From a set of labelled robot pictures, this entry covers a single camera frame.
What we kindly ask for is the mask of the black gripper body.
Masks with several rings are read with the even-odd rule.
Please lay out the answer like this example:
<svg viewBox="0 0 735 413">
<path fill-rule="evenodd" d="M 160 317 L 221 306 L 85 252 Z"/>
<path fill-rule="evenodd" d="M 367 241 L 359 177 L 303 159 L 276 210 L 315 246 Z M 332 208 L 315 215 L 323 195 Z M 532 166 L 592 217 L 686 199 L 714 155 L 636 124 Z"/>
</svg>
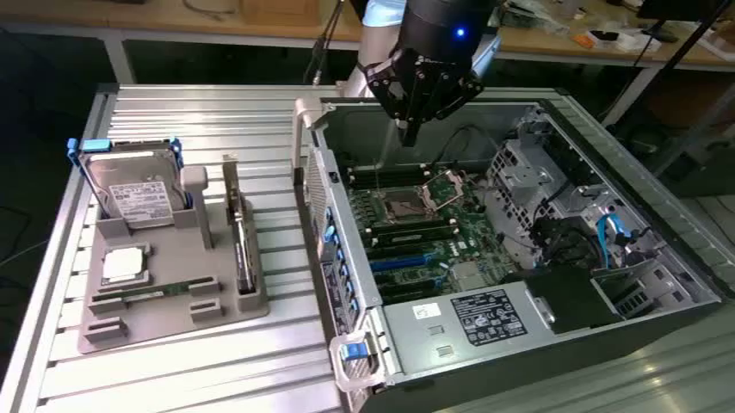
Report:
<svg viewBox="0 0 735 413">
<path fill-rule="evenodd" d="M 411 121 L 416 70 L 472 68 L 472 57 L 496 5 L 495 1 L 484 0 L 407 2 L 395 48 L 395 73 L 408 94 Z"/>
</svg>

